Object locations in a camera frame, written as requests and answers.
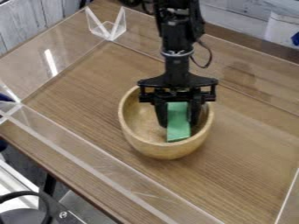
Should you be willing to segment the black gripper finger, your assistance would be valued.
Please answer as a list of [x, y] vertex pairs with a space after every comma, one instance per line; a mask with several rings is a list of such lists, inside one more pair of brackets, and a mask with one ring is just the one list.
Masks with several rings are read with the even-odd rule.
[[167, 127], [167, 101], [160, 98], [153, 99], [153, 107], [155, 107], [155, 113], [156, 113], [156, 118], [160, 126], [163, 128]]
[[200, 114], [201, 114], [201, 105], [205, 103], [203, 96], [199, 94], [196, 95], [188, 105], [188, 117], [189, 117], [189, 124], [191, 126], [195, 126], [199, 123], [200, 120]]

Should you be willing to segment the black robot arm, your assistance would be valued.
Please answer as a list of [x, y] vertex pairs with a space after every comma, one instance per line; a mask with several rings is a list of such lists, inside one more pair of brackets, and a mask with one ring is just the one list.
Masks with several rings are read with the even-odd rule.
[[169, 123], [169, 104], [187, 103], [187, 122], [196, 125], [201, 108], [216, 101], [219, 81], [193, 74], [189, 60], [193, 60], [193, 43], [204, 34], [199, 0], [153, 0], [155, 22], [161, 38], [160, 54], [164, 58], [164, 72], [137, 82], [139, 101], [153, 105], [161, 127]]

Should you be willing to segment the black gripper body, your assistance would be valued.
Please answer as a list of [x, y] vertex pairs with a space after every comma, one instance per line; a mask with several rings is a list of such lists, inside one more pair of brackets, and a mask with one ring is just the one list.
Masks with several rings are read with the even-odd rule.
[[216, 101], [219, 81], [191, 72], [192, 54], [193, 51], [177, 54], [161, 52], [164, 72], [136, 83], [140, 89], [140, 102], [155, 105], [157, 101], [195, 102], [199, 104]]

